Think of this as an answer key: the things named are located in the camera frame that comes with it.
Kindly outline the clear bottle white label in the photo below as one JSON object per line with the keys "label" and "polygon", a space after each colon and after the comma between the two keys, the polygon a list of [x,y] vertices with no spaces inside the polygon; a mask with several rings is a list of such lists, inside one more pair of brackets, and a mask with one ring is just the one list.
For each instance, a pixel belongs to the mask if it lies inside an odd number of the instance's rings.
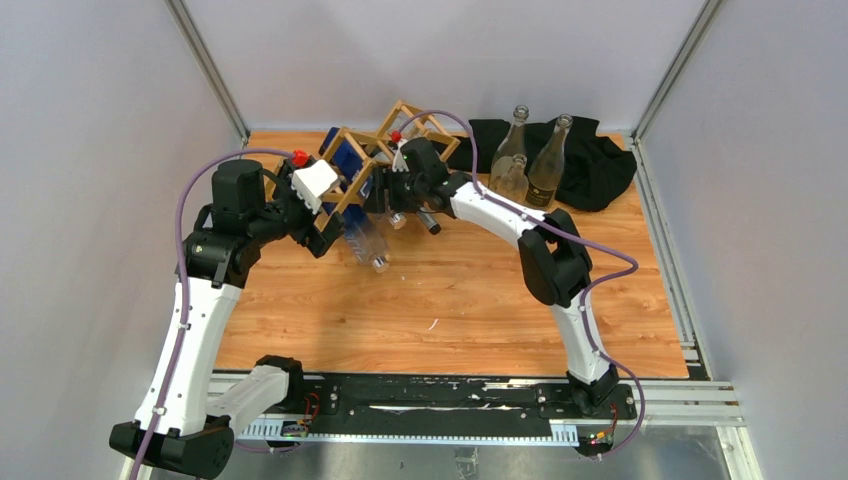
{"label": "clear bottle white label", "polygon": [[552,136],[534,159],[528,171],[528,189],[525,205],[538,210],[547,210],[554,200],[565,168],[565,142],[573,117],[560,115],[555,122]]}

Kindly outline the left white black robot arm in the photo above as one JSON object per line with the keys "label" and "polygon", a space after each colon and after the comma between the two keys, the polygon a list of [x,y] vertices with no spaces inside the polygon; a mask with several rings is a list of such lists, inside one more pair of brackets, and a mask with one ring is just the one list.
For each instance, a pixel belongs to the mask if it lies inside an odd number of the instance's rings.
{"label": "left white black robot arm", "polygon": [[290,238],[321,257],[341,235],[339,214],[324,228],[315,224],[339,176],[303,153],[285,155],[276,171],[234,155],[207,172],[211,202],[191,233],[175,235],[175,303],[156,372],[134,418],[109,437],[110,447],[132,460],[131,478],[145,466],[216,478],[237,436],[267,409],[312,420],[320,408],[302,364],[290,357],[263,356],[216,399],[209,386],[225,327],[263,247]]}

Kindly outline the blue BLU labelled bottle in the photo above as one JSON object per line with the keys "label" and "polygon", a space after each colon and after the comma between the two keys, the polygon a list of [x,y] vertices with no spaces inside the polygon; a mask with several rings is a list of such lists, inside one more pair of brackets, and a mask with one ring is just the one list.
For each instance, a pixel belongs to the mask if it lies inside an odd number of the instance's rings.
{"label": "blue BLU labelled bottle", "polygon": [[[394,156],[392,140],[398,140],[400,134],[390,140],[379,139],[375,134],[353,131],[347,127],[333,127],[327,133],[319,148],[320,158],[330,163],[342,177],[341,198],[324,198],[324,207],[332,215],[343,212],[349,205],[359,205],[364,210],[364,200],[370,190],[371,171],[378,166],[390,167]],[[394,229],[406,224],[404,213],[372,214],[385,217]]]}

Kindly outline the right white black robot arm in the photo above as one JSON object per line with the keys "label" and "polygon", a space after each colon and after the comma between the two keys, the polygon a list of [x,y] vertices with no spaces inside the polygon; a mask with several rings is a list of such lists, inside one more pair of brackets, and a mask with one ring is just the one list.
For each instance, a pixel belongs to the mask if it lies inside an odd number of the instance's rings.
{"label": "right white black robot arm", "polygon": [[548,306],[567,353],[571,403],[596,417],[611,403],[619,374],[606,356],[591,304],[592,261],[570,215],[543,214],[451,172],[434,144],[424,138],[402,143],[392,153],[373,150],[376,166],[364,208],[368,212],[414,212],[428,208],[491,232],[518,251],[524,283]]}

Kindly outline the clear bottle gold black label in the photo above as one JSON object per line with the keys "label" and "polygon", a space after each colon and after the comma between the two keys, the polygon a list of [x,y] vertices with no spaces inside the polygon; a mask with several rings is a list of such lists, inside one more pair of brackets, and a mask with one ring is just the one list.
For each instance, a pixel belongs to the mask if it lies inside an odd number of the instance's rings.
{"label": "clear bottle gold black label", "polygon": [[495,151],[488,188],[492,191],[498,191],[497,183],[499,178],[505,174],[512,163],[512,159],[517,154],[525,154],[524,132],[525,124],[529,117],[529,108],[526,105],[518,105],[513,111],[513,119],[509,126],[509,130]]}

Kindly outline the clear square bottle silver cap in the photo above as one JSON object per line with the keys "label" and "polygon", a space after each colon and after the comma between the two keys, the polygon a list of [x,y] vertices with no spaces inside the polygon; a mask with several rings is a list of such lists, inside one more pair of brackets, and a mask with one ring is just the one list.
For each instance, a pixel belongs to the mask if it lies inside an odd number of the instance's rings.
{"label": "clear square bottle silver cap", "polygon": [[514,203],[523,204],[529,185],[524,172],[527,158],[523,154],[516,154],[508,159],[504,157],[504,160],[507,160],[507,168],[497,181],[492,182],[491,189]]}

